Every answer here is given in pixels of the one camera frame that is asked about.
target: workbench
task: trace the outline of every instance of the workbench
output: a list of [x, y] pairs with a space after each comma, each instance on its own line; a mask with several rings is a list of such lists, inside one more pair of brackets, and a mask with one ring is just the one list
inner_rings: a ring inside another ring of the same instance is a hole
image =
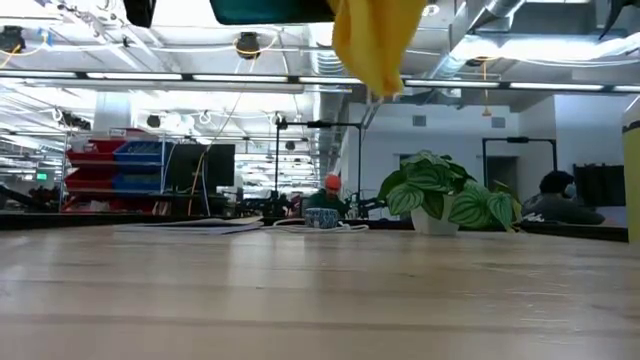
[[0, 234], [0, 359], [638, 359], [640, 252], [528, 234]]

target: black screen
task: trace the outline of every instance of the black screen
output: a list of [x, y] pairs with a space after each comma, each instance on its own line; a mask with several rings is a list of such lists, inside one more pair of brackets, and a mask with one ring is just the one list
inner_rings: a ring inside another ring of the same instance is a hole
[[[178, 144], [169, 159], [167, 187], [177, 191], [190, 189], [198, 169], [198, 162], [207, 145]], [[211, 145], [205, 154], [207, 166], [201, 167], [196, 180], [196, 191], [202, 190], [202, 171], [205, 171], [207, 190], [216, 186], [233, 186], [235, 178], [235, 145]]]

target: blue storage bin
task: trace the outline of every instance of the blue storage bin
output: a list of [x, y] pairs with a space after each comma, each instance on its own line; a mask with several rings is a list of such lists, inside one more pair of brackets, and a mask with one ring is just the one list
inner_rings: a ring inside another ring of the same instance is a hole
[[113, 189], [117, 191], [160, 192], [160, 173], [118, 174], [113, 179]]
[[[162, 144], [157, 141], [130, 141], [119, 147], [114, 157], [116, 162], [126, 163], [157, 163], [162, 165]], [[165, 162], [173, 148], [173, 143], [165, 144]]]

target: white pot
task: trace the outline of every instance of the white pot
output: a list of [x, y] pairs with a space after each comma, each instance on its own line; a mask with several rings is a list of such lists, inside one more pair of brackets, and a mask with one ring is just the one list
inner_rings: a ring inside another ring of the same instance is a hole
[[455, 236], [458, 232], [458, 225], [447, 221], [453, 200], [453, 196], [444, 197], [444, 210], [442, 211], [442, 219], [444, 220], [432, 218], [422, 207], [412, 210], [411, 221], [415, 231], [424, 235]]

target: red storage bin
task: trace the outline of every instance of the red storage bin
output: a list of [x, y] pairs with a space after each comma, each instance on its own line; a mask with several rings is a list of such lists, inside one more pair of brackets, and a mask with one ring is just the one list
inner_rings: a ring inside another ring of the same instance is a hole
[[78, 169], [64, 179], [67, 190], [94, 189], [108, 190], [112, 189], [113, 177], [115, 170], [97, 170], [97, 169]]
[[95, 145], [95, 152], [75, 152], [67, 150], [67, 157], [73, 167], [80, 167], [83, 162], [114, 162], [114, 151], [122, 146], [126, 140], [89, 140]]

